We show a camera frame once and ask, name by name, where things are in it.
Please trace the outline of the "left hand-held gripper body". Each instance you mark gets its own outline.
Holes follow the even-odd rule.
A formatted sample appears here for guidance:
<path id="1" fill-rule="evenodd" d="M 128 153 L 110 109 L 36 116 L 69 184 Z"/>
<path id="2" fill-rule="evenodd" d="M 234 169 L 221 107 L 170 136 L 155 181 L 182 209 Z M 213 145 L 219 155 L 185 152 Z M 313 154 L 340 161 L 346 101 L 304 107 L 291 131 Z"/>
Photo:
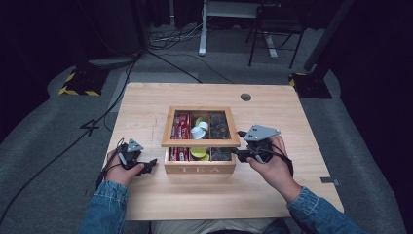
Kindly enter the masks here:
<path id="1" fill-rule="evenodd" d="M 143 146 L 132 138 L 129 139 L 129 142 L 121 141 L 121 144 L 117 147 L 117 153 L 122 167 L 129 170 L 136 166 L 138 164 L 137 158 L 142 150 Z"/>

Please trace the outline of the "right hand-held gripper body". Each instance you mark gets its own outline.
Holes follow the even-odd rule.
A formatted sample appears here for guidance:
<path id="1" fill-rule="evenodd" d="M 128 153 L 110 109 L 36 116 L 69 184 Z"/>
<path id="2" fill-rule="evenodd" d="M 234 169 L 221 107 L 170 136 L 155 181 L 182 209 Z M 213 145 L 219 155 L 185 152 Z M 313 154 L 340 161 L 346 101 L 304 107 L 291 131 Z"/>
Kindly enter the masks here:
<path id="1" fill-rule="evenodd" d="M 243 136 L 247 150 L 259 163 L 267 163 L 273 157 L 273 147 L 270 137 L 278 136 L 280 130 L 261 125 L 252 125 Z"/>

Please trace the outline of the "wooden tea box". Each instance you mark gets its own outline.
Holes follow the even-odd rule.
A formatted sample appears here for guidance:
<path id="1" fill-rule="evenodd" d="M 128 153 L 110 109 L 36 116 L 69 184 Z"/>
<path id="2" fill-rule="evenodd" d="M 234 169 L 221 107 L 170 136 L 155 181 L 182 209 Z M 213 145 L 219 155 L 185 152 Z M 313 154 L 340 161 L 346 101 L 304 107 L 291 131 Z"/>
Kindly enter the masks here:
<path id="1" fill-rule="evenodd" d="M 229 127 L 229 139 L 211 139 L 209 129 L 201 139 L 192 139 L 191 129 L 199 127 L 195 125 L 197 118 L 203 117 L 204 121 L 210 125 L 210 115 L 212 113 L 224 113 Z M 189 138 L 188 139 L 172 139 L 171 130 L 173 126 L 174 116 L 177 113 L 188 113 L 190 118 Z M 212 161 L 211 148 L 227 148 L 230 151 L 233 148 L 239 147 L 240 139 L 237 135 L 232 111 L 229 107 L 204 107 L 204 106 L 171 106 L 167 117 L 162 146 L 166 149 L 165 170 L 167 174 L 231 174 L 236 167 L 235 154 L 231 152 L 230 161 Z M 171 161 L 171 147 L 187 147 L 189 149 L 188 161 Z M 208 161 L 196 161 L 191 157 L 191 147 L 204 147 L 209 154 Z"/>

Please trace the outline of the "person's left hand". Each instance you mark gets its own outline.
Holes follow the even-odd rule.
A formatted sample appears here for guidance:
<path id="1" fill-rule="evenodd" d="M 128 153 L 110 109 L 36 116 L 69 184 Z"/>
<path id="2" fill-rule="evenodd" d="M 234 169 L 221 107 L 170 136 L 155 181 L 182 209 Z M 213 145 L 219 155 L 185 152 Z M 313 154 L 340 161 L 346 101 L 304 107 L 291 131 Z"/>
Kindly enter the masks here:
<path id="1" fill-rule="evenodd" d="M 112 150 L 107 154 L 107 161 L 110 161 L 112 154 L 115 154 L 115 156 L 110 163 L 105 180 L 128 186 L 132 179 L 143 170 L 144 165 L 138 164 L 132 169 L 125 170 L 122 166 L 120 166 L 120 159 L 115 150 Z"/>

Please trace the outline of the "person's right hand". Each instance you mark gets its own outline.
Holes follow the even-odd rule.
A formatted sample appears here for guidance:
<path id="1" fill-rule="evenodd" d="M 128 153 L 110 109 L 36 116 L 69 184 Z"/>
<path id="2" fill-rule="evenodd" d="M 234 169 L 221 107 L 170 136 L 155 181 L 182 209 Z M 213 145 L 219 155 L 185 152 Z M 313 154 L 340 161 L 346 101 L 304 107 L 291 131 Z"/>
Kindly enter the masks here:
<path id="1" fill-rule="evenodd" d="M 274 156 L 266 164 L 261 164 L 250 157 L 247 158 L 247 162 L 283 196 L 287 204 L 293 202 L 300 194 L 302 187 L 293 179 L 288 165 L 280 157 Z"/>

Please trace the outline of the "pile of dark tea pods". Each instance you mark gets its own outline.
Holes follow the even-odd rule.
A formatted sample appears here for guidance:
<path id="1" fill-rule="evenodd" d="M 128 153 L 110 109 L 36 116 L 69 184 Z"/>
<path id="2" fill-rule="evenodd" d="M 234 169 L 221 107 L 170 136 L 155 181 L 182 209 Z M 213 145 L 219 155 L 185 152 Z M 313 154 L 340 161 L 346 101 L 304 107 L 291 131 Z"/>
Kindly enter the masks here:
<path id="1" fill-rule="evenodd" d="M 224 113 L 212 113 L 210 115 L 209 132 L 211 139 L 229 139 L 230 132 Z M 230 161 L 231 151 L 227 148 L 211 148 L 212 161 Z"/>

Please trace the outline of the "stack of red tea packets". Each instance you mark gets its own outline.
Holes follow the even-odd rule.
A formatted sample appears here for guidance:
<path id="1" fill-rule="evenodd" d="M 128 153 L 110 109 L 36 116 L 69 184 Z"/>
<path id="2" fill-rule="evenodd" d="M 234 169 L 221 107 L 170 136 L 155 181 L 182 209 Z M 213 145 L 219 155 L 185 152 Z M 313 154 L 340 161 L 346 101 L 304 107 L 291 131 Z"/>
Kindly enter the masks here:
<path id="1" fill-rule="evenodd" d="M 177 113 L 174 116 L 173 126 L 171 130 L 172 139 L 188 139 L 189 138 L 190 118 L 188 113 Z M 171 161 L 188 161 L 189 149 L 187 147 L 171 147 Z"/>

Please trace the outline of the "yellow-green tea packet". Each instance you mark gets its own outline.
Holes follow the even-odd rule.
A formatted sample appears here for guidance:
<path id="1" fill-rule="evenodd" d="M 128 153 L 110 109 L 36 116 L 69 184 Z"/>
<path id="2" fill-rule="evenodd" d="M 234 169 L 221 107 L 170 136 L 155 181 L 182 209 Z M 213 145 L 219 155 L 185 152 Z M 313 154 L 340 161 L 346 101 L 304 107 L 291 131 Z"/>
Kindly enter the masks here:
<path id="1" fill-rule="evenodd" d="M 196 161 L 208 161 L 209 154 L 204 147 L 191 147 L 190 148 L 191 157 Z"/>

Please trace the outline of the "yellow black striped stand base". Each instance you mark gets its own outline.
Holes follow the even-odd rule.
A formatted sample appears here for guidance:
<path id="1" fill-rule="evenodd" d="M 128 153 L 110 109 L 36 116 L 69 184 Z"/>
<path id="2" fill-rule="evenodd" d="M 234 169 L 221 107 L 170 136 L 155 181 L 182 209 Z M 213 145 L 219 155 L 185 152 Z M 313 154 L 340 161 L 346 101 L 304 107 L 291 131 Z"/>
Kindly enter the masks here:
<path id="1" fill-rule="evenodd" d="M 291 73 L 288 75 L 288 83 L 300 98 L 332 98 L 324 80 L 317 79 L 312 74 Z"/>
<path id="2" fill-rule="evenodd" d="M 98 97 L 102 94 L 108 74 L 108 70 L 81 71 L 74 68 L 58 93 L 60 95 Z"/>

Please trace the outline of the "person's light trousers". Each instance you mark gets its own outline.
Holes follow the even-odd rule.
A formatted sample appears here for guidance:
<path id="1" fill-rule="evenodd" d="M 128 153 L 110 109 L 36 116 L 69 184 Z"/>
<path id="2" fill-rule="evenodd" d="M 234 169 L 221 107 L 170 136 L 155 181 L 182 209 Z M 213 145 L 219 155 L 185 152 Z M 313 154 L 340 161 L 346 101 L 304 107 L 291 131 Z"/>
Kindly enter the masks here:
<path id="1" fill-rule="evenodd" d="M 215 231 L 246 231 L 261 234 L 273 218 L 157 220 L 151 222 L 152 234 L 209 234 Z"/>

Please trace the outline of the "grey tape strip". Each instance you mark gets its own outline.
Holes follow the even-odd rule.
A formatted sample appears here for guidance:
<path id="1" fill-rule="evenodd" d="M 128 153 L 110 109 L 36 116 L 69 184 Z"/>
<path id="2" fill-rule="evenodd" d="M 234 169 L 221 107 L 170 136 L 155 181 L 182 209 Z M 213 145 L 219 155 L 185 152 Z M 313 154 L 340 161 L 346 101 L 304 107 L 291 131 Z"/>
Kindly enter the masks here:
<path id="1" fill-rule="evenodd" d="M 331 176 L 324 176 L 324 177 L 320 177 L 320 181 L 321 183 L 332 183 L 335 186 L 339 186 L 341 185 L 340 181 L 336 178 L 333 178 Z"/>

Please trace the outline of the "black metal chair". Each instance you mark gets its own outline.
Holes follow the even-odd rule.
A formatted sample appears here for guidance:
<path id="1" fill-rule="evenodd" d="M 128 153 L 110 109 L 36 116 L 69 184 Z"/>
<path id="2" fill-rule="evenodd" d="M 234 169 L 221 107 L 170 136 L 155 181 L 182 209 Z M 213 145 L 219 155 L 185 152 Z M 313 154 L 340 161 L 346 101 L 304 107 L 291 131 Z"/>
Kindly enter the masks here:
<path id="1" fill-rule="evenodd" d="M 292 35 L 297 35 L 298 40 L 289 65 L 289 68 L 292 68 L 304 32 L 307 29 L 307 20 L 308 14 L 304 13 L 293 0 L 261 0 L 255 10 L 255 19 L 245 40 L 248 42 L 249 38 L 252 38 L 248 65 L 252 64 L 258 34 L 283 35 L 286 37 L 282 42 L 283 46 Z"/>

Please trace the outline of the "dark slanted stand pole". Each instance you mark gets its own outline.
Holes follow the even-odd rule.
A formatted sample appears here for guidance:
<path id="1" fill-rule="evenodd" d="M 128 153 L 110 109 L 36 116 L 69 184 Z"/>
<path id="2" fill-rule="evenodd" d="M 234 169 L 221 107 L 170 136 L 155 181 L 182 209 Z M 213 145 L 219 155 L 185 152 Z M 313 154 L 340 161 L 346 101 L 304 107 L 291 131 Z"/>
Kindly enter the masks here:
<path id="1" fill-rule="evenodd" d="M 324 31 L 323 35 L 320 37 L 317 45 L 313 49 L 312 53 L 305 62 L 303 68 L 306 71 L 312 71 L 313 67 L 318 63 L 318 60 L 321 58 L 323 51 L 326 49 L 329 41 L 333 37 L 336 30 L 339 28 L 341 22 L 345 18 L 348 11 L 351 9 L 355 0 L 344 0 L 343 3 L 338 8 L 334 17 L 332 18 L 329 26 Z"/>

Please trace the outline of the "white desk frame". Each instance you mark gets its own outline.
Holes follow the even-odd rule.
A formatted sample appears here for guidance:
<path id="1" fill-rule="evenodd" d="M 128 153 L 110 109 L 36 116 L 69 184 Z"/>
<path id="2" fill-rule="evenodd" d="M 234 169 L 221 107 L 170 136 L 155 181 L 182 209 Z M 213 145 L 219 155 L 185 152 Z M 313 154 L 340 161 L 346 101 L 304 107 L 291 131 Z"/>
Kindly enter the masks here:
<path id="1" fill-rule="evenodd" d="M 211 17 L 254 19 L 258 3 L 241 0 L 203 0 L 202 32 L 198 55 L 207 53 L 207 20 Z"/>

